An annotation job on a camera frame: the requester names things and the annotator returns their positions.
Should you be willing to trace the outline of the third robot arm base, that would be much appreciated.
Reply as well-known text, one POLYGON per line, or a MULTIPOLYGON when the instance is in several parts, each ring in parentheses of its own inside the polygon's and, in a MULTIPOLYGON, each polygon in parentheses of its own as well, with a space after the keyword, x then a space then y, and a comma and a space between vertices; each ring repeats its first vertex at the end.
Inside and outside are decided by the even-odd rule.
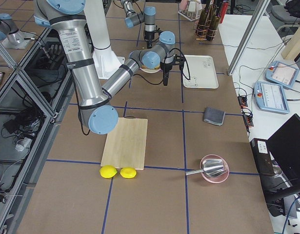
POLYGON ((0 14, 0 42, 6 49, 25 49, 30 40, 29 34, 20 31, 9 14, 0 14))

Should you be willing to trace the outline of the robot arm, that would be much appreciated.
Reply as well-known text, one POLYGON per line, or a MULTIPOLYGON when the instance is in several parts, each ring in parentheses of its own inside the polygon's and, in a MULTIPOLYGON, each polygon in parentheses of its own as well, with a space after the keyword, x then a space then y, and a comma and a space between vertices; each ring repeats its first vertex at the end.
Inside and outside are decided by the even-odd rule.
POLYGON ((146 6, 143 11, 137 13, 133 8, 136 0, 121 0, 121 5, 125 11, 124 19, 128 28, 139 24, 144 24, 143 38, 146 42, 147 49, 152 48, 152 43, 156 41, 155 34, 160 35, 162 31, 156 25, 156 9, 153 6, 146 6))
POLYGON ((120 62, 111 49, 100 0, 37 0, 34 8, 36 23, 60 37, 74 78, 81 126, 93 133, 104 135, 115 128, 118 112, 109 102, 142 66, 160 67, 162 84, 167 85, 173 66, 187 65, 184 54, 175 54, 170 31, 161 32, 151 48, 132 51, 120 62))

